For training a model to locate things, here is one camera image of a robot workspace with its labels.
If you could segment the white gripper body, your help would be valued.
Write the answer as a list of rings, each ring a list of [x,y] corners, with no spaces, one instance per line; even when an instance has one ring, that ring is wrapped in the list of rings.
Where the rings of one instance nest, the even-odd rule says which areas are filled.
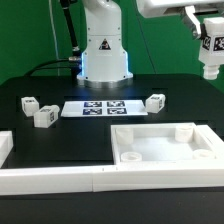
[[[177,15],[186,6],[194,6],[197,12],[211,12],[223,3],[224,0],[136,0],[144,18]]]

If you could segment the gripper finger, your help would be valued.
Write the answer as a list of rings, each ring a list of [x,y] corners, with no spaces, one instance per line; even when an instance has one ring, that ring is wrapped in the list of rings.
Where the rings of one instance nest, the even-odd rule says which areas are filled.
[[[203,37],[202,28],[196,14],[197,10],[194,6],[185,6],[181,11],[181,20],[192,32],[194,39],[201,39]]]

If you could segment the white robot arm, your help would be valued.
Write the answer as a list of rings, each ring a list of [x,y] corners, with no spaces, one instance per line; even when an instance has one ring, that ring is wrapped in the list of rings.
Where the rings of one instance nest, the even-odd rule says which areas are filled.
[[[87,47],[81,55],[80,85],[117,88],[128,85],[133,74],[122,46],[121,9],[113,0],[82,0],[86,16]],[[224,65],[224,0],[136,0],[145,18],[179,15],[201,41],[199,60],[203,77],[214,80]]]

